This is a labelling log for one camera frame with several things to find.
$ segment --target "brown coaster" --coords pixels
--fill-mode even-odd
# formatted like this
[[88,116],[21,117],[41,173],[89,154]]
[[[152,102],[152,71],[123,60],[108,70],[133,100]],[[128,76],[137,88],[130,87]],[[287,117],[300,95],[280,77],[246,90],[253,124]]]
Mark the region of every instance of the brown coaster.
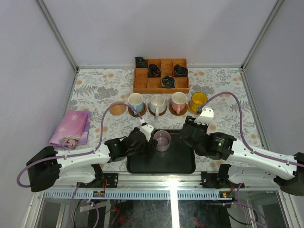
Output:
[[191,108],[190,108],[190,102],[188,102],[187,107],[188,107],[188,111],[191,112],[193,115],[199,115],[198,113],[194,112]]
[[[122,101],[116,101],[116,102],[112,103],[111,105],[119,104],[119,103],[124,104],[124,102],[122,102]],[[123,114],[125,112],[125,110],[126,110],[126,106],[125,105],[117,105],[117,106],[115,106],[113,108],[110,108],[110,113],[112,115],[121,115],[121,114]]]
[[[129,114],[133,117],[139,117],[139,115],[134,115],[134,112],[132,111],[131,108],[128,108]],[[143,109],[142,111],[139,113],[140,115],[145,115],[147,111],[147,106],[146,103],[143,103]]]
[[[153,113],[153,112],[150,110],[150,107],[149,107],[149,106],[148,106],[148,109],[149,109],[149,113],[150,113],[152,116],[155,116],[155,113]],[[167,107],[166,107],[165,111],[163,111],[162,113],[159,113],[158,116],[164,115],[164,114],[166,113],[166,111],[167,111]]]
[[173,114],[173,115],[177,115],[177,116],[180,116],[180,115],[184,115],[187,111],[187,106],[185,105],[184,109],[180,111],[179,114],[176,113],[176,111],[174,111],[174,109],[172,108],[172,103],[170,103],[169,105],[169,111]]

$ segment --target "wooden organizer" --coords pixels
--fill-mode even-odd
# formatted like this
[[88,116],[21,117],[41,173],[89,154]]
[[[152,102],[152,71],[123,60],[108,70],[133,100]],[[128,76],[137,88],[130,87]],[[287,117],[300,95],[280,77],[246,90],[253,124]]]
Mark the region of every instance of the wooden organizer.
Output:
[[[136,68],[134,72],[133,92],[140,94],[174,94],[175,92],[189,92],[189,78],[174,77],[174,66],[176,64],[182,67],[187,67],[187,60],[185,58],[162,58],[162,59],[146,59],[148,65],[156,64],[161,69],[161,77],[149,77],[148,68]],[[175,88],[162,88],[162,78],[165,76],[172,76],[175,79]]]

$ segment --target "table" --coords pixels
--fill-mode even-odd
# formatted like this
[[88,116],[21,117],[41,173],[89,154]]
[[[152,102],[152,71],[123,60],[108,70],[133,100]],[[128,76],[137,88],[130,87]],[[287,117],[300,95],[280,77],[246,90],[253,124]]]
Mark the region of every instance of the table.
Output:
[[[134,69],[81,69],[77,75],[74,92],[68,104],[68,110],[91,111],[91,126],[86,146],[95,147],[100,139],[100,122],[102,115],[109,105],[115,101],[127,103],[128,96],[133,89]],[[223,91],[233,92],[242,104],[243,129],[247,142],[261,147],[256,124],[251,113],[250,103],[243,86],[238,68],[189,68],[190,91],[188,101],[194,92],[203,92],[208,98]],[[143,94],[147,104],[154,94]],[[172,94],[161,94],[170,104]],[[214,119],[210,123],[208,133],[224,132],[240,139],[239,112],[237,103],[231,95],[222,95],[208,104],[214,110]],[[183,116],[174,116],[169,110],[165,115],[155,119],[148,111],[143,116],[146,122],[156,129],[181,129],[189,111]],[[140,126],[139,118],[129,115],[126,110],[120,116],[106,114],[103,126],[103,142],[109,139],[129,135],[130,131]],[[126,160],[103,164],[104,171],[127,171]],[[206,157],[195,155],[195,171],[217,171],[225,161],[214,161]],[[233,162],[238,166],[249,166],[245,163]]]

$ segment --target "white backdrop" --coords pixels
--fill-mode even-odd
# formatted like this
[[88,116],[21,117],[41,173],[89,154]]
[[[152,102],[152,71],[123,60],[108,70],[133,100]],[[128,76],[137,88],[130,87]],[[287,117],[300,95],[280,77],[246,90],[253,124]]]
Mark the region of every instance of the white backdrop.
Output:
[[1,2],[0,37],[0,227],[19,228],[32,192],[16,177],[48,145],[73,69],[33,0]]
[[[246,70],[271,149],[290,155],[304,152],[303,12],[285,1]],[[296,204],[304,222],[304,197]]]
[[240,65],[276,0],[45,0],[80,66]]

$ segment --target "cup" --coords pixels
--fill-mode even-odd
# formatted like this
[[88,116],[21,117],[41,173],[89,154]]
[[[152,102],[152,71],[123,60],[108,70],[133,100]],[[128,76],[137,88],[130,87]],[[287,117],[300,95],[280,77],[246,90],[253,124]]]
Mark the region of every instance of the cup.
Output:
[[187,102],[187,96],[182,92],[176,92],[172,95],[171,106],[176,114],[179,114],[184,109]]
[[164,112],[167,108],[165,98],[163,98],[161,95],[154,95],[150,99],[149,108],[157,118],[158,115]]
[[198,108],[201,107],[208,100],[207,96],[201,92],[196,92],[191,97],[190,109],[194,112],[198,112]]
[[139,113],[143,110],[143,96],[138,93],[131,94],[128,98],[129,105],[134,108]]
[[157,140],[156,149],[158,151],[164,152],[170,147],[171,135],[167,131],[163,131],[163,130],[157,131],[154,134],[153,139]]

